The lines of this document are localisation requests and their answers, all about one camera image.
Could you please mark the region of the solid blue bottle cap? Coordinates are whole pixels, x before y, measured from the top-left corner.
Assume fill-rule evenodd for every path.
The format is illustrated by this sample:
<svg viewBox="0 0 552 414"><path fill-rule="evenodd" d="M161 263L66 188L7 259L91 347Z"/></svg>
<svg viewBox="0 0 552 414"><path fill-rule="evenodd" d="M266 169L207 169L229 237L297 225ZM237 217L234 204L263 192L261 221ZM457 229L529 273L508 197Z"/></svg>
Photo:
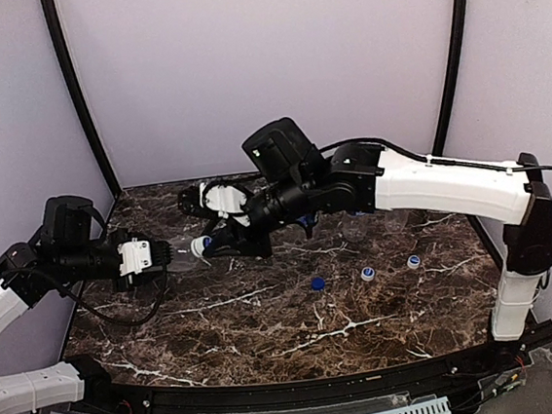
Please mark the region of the solid blue bottle cap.
<svg viewBox="0 0 552 414"><path fill-rule="evenodd" d="M311 287L314 291L320 292L321 290L323 290L325 288L325 279L322 278L322 277L313 278L311 280Z"/></svg>

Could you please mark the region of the black front table rail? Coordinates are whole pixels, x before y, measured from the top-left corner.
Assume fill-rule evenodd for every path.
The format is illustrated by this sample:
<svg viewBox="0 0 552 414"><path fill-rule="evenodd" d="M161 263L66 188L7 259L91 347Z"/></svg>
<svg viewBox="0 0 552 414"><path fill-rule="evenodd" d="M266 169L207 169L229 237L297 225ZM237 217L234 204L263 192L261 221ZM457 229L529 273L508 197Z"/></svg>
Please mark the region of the black front table rail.
<svg viewBox="0 0 552 414"><path fill-rule="evenodd" d="M111 414L225 414L317 407L408 393L411 396L461 393L488 376L522 368L524 342L488 342L438 358L385 370L254 386L156 387L119 384L94 358L66 359L85 381L77 407Z"/></svg>

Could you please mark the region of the pepsi label bottle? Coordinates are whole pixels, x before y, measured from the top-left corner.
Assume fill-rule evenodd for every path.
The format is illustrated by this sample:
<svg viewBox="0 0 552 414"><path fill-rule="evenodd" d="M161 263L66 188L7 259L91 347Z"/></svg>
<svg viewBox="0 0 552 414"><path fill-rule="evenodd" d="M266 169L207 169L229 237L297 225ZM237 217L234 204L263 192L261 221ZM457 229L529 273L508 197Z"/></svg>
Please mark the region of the pepsi label bottle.
<svg viewBox="0 0 552 414"><path fill-rule="evenodd" d="M297 223L304 229L307 239L313 237L313 230L318 224L318 218L317 213L307 213L297 219Z"/></svg>

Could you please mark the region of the left black frame post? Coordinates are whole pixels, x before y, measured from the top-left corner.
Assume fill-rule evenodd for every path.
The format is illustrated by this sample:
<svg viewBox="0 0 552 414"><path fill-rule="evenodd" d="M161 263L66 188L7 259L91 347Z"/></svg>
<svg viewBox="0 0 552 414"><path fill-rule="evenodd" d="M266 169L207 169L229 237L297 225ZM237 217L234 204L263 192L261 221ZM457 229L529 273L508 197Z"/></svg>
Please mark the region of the left black frame post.
<svg viewBox="0 0 552 414"><path fill-rule="evenodd" d="M105 147L102 144L98 134L96 125L93 121L89 106L87 105L86 97L83 94L82 85L79 77L76 74L72 57L69 52L63 27L60 23L59 13L55 0L39 0L42 6L45 24L48 28L48 33L54 47L57 64L59 65L60 73L63 77L64 84L70 95L71 103L75 109L79 123L82 127L84 136L91 149L92 155L98 165L100 174L107 185L113 199L118 199L122 194L122 187L118 181L112 164L109 162L105 152Z"/></svg>

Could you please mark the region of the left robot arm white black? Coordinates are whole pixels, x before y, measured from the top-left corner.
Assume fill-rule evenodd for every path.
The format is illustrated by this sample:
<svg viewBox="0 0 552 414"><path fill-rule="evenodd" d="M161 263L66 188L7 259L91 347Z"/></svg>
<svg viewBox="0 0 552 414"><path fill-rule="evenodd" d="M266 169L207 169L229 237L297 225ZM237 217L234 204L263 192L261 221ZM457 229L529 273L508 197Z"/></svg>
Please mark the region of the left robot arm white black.
<svg viewBox="0 0 552 414"><path fill-rule="evenodd" d="M77 282L110 281L128 292L166 278L173 251L167 241L116 229L93 238L92 225L105 224L93 202L78 196L51 197L43 223L27 242L0 256L0 334L48 293L82 300ZM0 414L22 414L83 400L111 377L91 357L62 360L50 367L0 376Z"/></svg>

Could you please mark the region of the right black frame post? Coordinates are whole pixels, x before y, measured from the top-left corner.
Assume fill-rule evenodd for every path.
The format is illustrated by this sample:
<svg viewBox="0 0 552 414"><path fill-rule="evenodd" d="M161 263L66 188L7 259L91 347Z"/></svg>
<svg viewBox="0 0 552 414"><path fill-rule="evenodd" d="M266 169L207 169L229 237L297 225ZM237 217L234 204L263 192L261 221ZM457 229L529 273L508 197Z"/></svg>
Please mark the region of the right black frame post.
<svg viewBox="0 0 552 414"><path fill-rule="evenodd" d="M432 144L431 154L433 156L442 156L445 152L448 132L453 112L453 105L457 90L459 78L463 32L465 28L465 18L467 9L467 0L453 0L452 19L450 29L449 49L447 53L447 63L444 73L443 91L439 106L438 121L436 132Z"/></svg>

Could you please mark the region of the blue label water bottle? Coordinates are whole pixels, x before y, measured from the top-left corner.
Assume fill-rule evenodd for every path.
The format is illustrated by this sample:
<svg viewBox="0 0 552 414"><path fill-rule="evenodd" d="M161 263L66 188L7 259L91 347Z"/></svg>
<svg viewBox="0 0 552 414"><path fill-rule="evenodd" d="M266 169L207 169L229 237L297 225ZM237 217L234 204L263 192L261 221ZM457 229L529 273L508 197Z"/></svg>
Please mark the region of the blue label water bottle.
<svg viewBox="0 0 552 414"><path fill-rule="evenodd" d="M364 212L345 212L341 220L341 233L350 243L359 243L367 236L369 215Z"/></svg>

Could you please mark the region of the black frame post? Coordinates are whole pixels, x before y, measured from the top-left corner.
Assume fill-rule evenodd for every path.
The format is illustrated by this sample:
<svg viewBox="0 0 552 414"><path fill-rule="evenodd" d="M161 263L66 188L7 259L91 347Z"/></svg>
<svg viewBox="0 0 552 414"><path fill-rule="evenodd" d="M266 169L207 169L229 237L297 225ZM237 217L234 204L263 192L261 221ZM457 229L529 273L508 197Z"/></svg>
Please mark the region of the black frame post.
<svg viewBox="0 0 552 414"><path fill-rule="evenodd" d="M450 29L449 49L447 53L447 63L444 73L443 91L439 106L438 121L436 132L432 144L431 154L433 156L442 156L445 152L448 132L453 112L453 105L457 90L459 78L463 32L465 28L465 18L467 9L467 0L453 0L452 19Z"/></svg>
<svg viewBox="0 0 552 414"><path fill-rule="evenodd" d="M63 77L64 84L70 95L71 103L75 109L79 123L82 127L84 136L91 149L92 155L98 165L100 174L107 185L113 199L118 199L122 194L122 187L118 181L112 164L109 162L105 152L105 147L102 144L98 134L96 125L93 121L89 106L87 105L86 97L83 94L82 85L79 77L76 74L72 57L69 52L63 27L60 23L59 13L55 0L39 0L42 6L45 24L48 28L48 33L54 47L57 64L59 65L60 73Z"/></svg>

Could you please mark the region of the white blue bottle cap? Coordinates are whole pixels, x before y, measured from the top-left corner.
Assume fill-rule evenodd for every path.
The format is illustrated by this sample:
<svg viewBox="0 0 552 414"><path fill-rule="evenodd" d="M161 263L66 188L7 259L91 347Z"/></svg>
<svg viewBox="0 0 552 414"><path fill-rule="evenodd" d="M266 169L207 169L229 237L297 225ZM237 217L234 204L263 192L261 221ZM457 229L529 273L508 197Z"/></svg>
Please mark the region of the white blue bottle cap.
<svg viewBox="0 0 552 414"><path fill-rule="evenodd" d="M410 257L407 259L407 265L411 269L418 269L421 267L421 259L417 255L410 255Z"/></svg>

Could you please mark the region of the clear plastic bottle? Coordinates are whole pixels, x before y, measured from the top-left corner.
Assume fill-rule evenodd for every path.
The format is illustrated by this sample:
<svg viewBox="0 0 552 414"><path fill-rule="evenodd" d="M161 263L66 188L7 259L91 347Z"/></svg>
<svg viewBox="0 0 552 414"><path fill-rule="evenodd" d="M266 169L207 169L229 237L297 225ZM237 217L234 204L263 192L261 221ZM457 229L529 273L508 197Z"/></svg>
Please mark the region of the clear plastic bottle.
<svg viewBox="0 0 552 414"><path fill-rule="evenodd" d="M401 232L408 223L410 211L406 209L395 209L386 212L384 223L388 233Z"/></svg>

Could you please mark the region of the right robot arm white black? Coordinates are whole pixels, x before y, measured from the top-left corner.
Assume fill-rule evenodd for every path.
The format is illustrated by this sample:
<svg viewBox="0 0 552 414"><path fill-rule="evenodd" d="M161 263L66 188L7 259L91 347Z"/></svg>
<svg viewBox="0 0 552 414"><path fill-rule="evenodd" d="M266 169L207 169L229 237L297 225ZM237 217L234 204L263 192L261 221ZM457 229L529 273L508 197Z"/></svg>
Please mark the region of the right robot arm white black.
<svg viewBox="0 0 552 414"><path fill-rule="evenodd" d="M552 267L552 196L531 154L482 163L413 154L382 139L354 139L321 151L289 118L272 121L242 150L267 186L249 194L215 181L201 207L227 220L216 251L268 256L268 236L318 212L422 209L501 222L507 248L491 315L492 337L521 338L538 284Z"/></svg>

